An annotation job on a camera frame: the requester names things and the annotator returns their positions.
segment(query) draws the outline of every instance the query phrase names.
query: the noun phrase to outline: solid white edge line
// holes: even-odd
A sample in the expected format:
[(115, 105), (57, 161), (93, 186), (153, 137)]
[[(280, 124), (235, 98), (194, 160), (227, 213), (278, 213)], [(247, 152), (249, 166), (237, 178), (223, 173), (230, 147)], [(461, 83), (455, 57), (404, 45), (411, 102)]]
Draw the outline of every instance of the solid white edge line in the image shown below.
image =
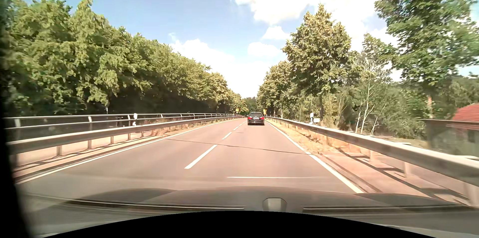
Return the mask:
[(261, 177), (261, 176), (229, 176), (228, 178), (273, 178), (273, 179), (299, 179), (299, 178), (316, 178), (316, 177)]
[(311, 155), (310, 152), (305, 151), (299, 144), (297, 144), (295, 141), (293, 141), (286, 133), (282, 132), (280, 129), (272, 125), (270, 122), (268, 122), (270, 126), (272, 126), (274, 129), (276, 129), (279, 133), (283, 134), (284, 137), (288, 138), (288, 140), (295, 144), (299, 149), (303, 150), (306, 154), (308, 154), (310, 157), (312, 157), (316, 162), (321, 164), (325, 169), (327, 169), (330, 173), (332, 173), (336, 178), (338, 178), (341, 182), (343, 182), (346, 186), (351, 188), (354, 192), (356, 193), (364, 193), (361, 189), (359, 189), (357, 186), (355, 186), (353, 183), (351, 183), (350, 180), (346, 179), (344, 176), (342, 176), (340, 173), (338, 173), (335, 169), (331, 168), (328, 164), (320, 160), (317, 156)]
[(227, 137), (228, 137), (230, 134), (231, 134), (231, 132), (230, 132), (230, 133), (228, 133), (228, 134), (226, 134), (226, 136), (225, 136), (225, 137), (223, 137), (223, 138), (222, 138), (222, 140), (226, 139), (226, 138), (227, 138)]
[(215, 148), (216, 146), (217, 146), (217, 144), (210, 147), (210, 149), (208, 149), (206, 152), (201, 154), (201, 156), (199, 156), (197, 159), (195, 159), (193, 162), (191, 162), (188, 166), (186, 166), (185, 169), (189, 169), (189, 168), (193, 167), (196, 163), (198, 163), (198, 161), (200, 161), (200, 159), (202, 159), (205, 155), (207, 155), (209, 152), (211, 152), (211, 150), (213, 148)]
[(87, 162), (91, 162), (91, 161), (93, 161), (93, 160), (97, 160), (97, 159), (100, 159), (100, 158), (107, 157), (107, 156), (109, 156), (109, 155), (115, 155), (115, 154), (120, 153), (120, 152), (123, 152), (123, 151), (128, 151), (128, 150), (130, 150), (130, 149), (137, 148), (137, 147), (140, 147), (140, 146), (143, 146), (143, 145), (147, 145), (147, 144), (150, 144), (150, 143), (156, 143), (156, 142), (159, 142), (159, 141), (162, 141), (162, 140), (165, 140), (165, 139), (173, 138), (173, 137), (176, 137), (176, 136), (179, 136), (179, 135), (182, 135), (182, 134), (191, 132), (191, 131), (199, 130), (199, 129), (202, 129), (202, 128), (205, 128), (205, 127), (209, 127), (209, 126), (212, 126), (212, 125), (218, 125), (218, 124), (221, 124), (221, 123), (224, 123), (224, 122), (228, 122), (228, 121), (230, 121), (230, 120), (226, 120), (226, 121), (222, 121), (222, 122), (218, 122), (218, 123), (214, 123), (214, 124), (205, 125), (205, 126), (202, 126), (202, 127), (199, 127), (199, 128), (191, 129), (191, 130), (189, 130), (189, 131), (185, 131), (185, 132), (180, 132), (180, 133), (177, 133), (177, 134), (173, 134), (173, 135), (171, 135), (171, 136), (164, 137), (164, 138), (161, 138), (161, 139), (158, 139), (158, 140), (154, 140), (154, 141), (151, 141), (151, 142), (147, 142), (147, 143), (142, 143), (142, 144), (139, 144), (139, 145), (135, 145), (135, 146), (132, 146), (132, 147), (129, 147), (129, 148), (125, 148), (125, 149), (122, 149), (122, 150), (119, 150), (119, 151), (115, 151), (115, 152), (112, 152), (112, 153), (109, 153), (109, 154), (106, 154), (106, 155), (102, 155), (102, 156), (95, 157), (95, 158), (92, 158), (92, 159), (89, 159), (89, 160), (85, 160), (85, 161), (82, 161), (82, 162), (78, 162), (78, 163), (73, 164), (73, 165), (65, 166), (65, 167), (63, 167), (63, 168), (59, 168), (59, 169), (52, 170), (52, 171), (49, 171), (49, 172), (46, 172), (46, 173), (42, 173), (42, 174), (40, 174), (40, 175), (37, 175), (37, 176), (31, 177), (31, 178), (28, 178), (28, 179), (19, 181), (19, 182), (17, 182), (16, 184), (23, 184), (23, 183), (26, 183), (26, 182), (28, 182), (28, 181), (35, 180), (35, 179), (37, 179), (37, 178), (40, 178), (40, 177), (43, 177), (43, 176), (47, 176), (47, 175), (52, 174), (52, 173), (56, 173), (56, 172), (59, 172), (59, 171), (63, 171), (63, 170), (65, 170), (65, 169), (68, 169), (68, 168), (71, 168), (71, 167), (75, 167), (75, 166), (78, 166), (78, 165), (81, 165), (81, 164), (85, 164), (85, 163), (87, 163)]

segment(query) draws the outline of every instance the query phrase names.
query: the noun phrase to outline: road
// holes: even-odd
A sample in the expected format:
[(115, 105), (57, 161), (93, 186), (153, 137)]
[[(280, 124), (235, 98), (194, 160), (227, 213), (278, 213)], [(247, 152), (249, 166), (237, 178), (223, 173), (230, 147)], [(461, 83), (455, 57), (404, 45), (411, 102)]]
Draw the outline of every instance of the road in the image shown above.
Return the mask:
[(20, 184), (19, 189), (75, 199), (124, 189), (248, 185), (354, 193), (274, 126), (248, 126), (244, 118), (49, 173)]

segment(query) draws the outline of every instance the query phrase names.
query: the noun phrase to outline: bridge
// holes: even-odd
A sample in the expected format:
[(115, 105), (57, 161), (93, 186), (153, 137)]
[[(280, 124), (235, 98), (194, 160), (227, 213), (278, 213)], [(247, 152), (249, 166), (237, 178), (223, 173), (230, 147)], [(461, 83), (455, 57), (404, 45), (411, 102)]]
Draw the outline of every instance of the bridge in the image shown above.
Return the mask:
[[(25, 194), (64, 199), (135, 188), (258, 185), (402, 193), (479, 207), (475, 157), (288, 119), (266, 117), (264, 126), (248, 126), (247, 119), (199, 113), (7, 118), (13, 175)], [(325, 149), (311, 149), (312, 140)]]

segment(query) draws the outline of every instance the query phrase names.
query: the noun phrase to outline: white sign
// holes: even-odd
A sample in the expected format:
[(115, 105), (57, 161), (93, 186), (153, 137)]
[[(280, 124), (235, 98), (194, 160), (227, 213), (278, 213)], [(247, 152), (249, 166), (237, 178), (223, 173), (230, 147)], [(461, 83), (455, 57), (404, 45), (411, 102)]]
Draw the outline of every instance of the white sign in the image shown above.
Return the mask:
[(135, 119), (135, 120), (138, 119), (138, 113), (133, 114), (133, 119)]

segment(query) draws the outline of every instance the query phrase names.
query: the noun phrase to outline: sky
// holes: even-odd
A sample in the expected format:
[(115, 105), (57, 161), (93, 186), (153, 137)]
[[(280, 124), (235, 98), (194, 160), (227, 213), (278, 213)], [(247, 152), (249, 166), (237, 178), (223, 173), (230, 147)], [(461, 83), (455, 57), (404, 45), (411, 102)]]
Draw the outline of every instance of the sky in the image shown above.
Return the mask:
[[(73, 7), (81, 0), (66, 0)], [(141, 33), (170, 44), (183, 56), (211, 66), (224, 75), (229, 87), (242, 97), (256, 96), (266, 72), (286, 59), (281, 51), (307, 11), (320, 3), (332, 12), (360, 51), (363, 35), (371, 33), (397, 44), (386, 34), (386, 23), (374, 11), (376, 0), (93, 0), (93, 10), (115, 27)], [(479, 5), (472, 9), (479, 20)], [(479, 67), (460, 69), (462, 75)], [(394, 80), (400, 72), (394, 70)]]

